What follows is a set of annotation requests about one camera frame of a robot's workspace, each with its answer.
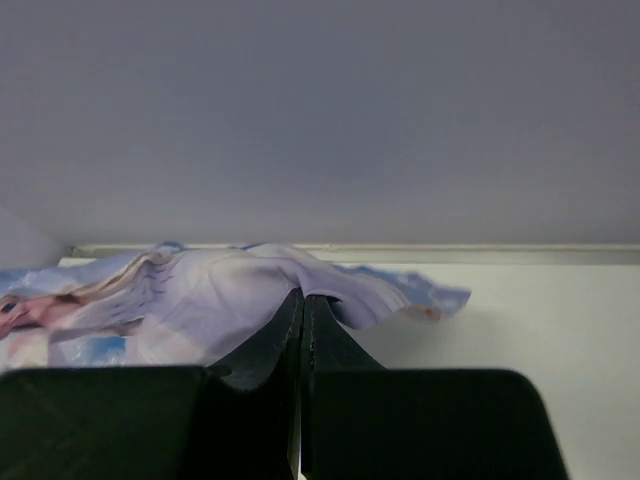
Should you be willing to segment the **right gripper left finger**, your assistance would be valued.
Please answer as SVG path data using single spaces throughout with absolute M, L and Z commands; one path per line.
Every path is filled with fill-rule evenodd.
M 5 479 L 293 479 L 303 297 L 208 367 L 1 377 Z

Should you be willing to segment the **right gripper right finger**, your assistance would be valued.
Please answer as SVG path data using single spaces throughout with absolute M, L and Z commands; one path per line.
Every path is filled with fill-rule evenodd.
M 565 479 L 535 386 L 506 369 L 390 370 L 304 304 L 301 469 L 309 479 Z

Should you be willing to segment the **blue princess print cloth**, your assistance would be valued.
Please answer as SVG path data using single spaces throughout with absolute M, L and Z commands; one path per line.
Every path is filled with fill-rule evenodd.
M 415 309 L 455 315 L 465 288 L 416 272 L 345 267 L 273 243 L 164 244 L 75 266 L 1 274 L 1 366 L 211 365 L 266 326 L 293 291 L 367 329 Z

